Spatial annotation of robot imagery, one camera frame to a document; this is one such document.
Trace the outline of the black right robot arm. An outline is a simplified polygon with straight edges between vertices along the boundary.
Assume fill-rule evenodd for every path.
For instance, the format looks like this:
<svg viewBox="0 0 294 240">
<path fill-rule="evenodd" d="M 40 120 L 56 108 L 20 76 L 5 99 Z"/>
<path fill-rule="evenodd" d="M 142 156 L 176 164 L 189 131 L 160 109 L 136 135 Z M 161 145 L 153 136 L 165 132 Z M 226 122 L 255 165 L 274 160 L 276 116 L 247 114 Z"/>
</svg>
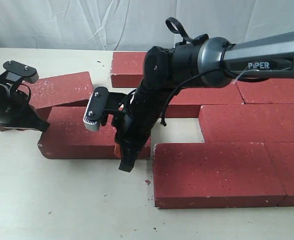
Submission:
<svg viewBox="0 0 294 240">
<path fill-rule="evenodd" d="M 157 121 L 164 121 L 171 99 L 182 89 L 223 88 L 232 81 L 294 79 L 294 31 L 240 44 L 202 36 L 200 44 L 172 49 L 152 47 L 144 59 L 143 78 L 113 118 L 119 169 L 130 172 Z"/>
</svg>

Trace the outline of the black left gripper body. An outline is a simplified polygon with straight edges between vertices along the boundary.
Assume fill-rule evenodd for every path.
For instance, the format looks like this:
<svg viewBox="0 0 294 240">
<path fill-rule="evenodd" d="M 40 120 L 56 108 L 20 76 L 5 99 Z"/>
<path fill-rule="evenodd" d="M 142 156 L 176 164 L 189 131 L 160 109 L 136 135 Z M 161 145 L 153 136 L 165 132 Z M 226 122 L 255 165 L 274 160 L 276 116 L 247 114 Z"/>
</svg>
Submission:
<svg viewBox="0 0 294 240">
<path fill-rule="evenodd" d="M 41 120 L 29 105 L 29 95 L 15 87 L 0 84 L 0 126 L 6 129 L 36 130 Z"/>
</svg>

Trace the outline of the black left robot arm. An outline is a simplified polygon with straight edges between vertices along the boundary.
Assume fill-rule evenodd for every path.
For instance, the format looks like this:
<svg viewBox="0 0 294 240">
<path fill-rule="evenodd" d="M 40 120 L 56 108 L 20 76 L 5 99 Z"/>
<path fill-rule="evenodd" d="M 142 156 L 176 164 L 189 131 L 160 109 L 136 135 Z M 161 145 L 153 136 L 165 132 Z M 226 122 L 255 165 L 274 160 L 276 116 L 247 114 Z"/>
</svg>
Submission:
<svg viewBox="0 0 294 240">
<path fill-rule="evenodd" d="M 45 132 L 50 124 L 41 119 L 29 104 L 30 97 L 31 90 L 28 93 L 11 91 L 11 88 L 0 84 L 0 127 Z"/>
</svg>

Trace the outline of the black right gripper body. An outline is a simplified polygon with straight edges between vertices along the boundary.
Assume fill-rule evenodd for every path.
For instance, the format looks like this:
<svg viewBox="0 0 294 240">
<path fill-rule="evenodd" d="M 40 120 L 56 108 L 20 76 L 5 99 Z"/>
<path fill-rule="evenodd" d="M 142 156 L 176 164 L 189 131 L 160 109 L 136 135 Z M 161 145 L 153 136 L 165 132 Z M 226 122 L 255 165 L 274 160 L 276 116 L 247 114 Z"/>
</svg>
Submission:
<svg viewBox="0 0 294 240">
<path fill-rule="evenodd" d="M 171 87 L 155 90 L 139 85 L 133 99 L 125 102 L 124 118 L 116 121 L 116 143 L 121 147 L 143 148 L 172 91 Z"/>
</svg>

